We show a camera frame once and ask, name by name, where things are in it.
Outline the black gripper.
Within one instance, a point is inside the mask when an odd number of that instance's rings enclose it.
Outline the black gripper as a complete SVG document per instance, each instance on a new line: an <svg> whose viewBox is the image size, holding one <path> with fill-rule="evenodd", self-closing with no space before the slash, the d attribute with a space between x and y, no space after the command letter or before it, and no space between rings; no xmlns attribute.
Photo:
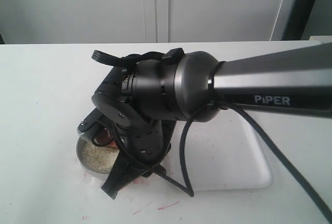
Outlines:
<svg viewBox="0 0 332 224"><path fill-rule="evenodd" d="M85 141L94 138L112 122L95 108L77 127L77 133ZM144 164L160 163L171 149L174 121L153 120L142 128L113 124L113 133L120 149L117 159L101 189L112 199L118 192L139 177L148 178L152 172L141 167L131 158Z"/></svg>

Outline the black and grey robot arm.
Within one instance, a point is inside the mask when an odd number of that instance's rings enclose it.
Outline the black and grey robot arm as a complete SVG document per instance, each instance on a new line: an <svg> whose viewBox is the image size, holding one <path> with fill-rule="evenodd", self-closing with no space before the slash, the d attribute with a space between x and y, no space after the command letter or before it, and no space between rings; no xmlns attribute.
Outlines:
<svg viewBox="0 0 332 224"><path fill-rule="evenodd" d="M92 96L94 110L80 123L81 138L97 147L110 131L119 156L102 186L111 198L140 176L165 176L175 124L206 122L221 109L331 117L331 44L236 61L204 51L148 52L116 57L95 50L112 69Z"/></svg>

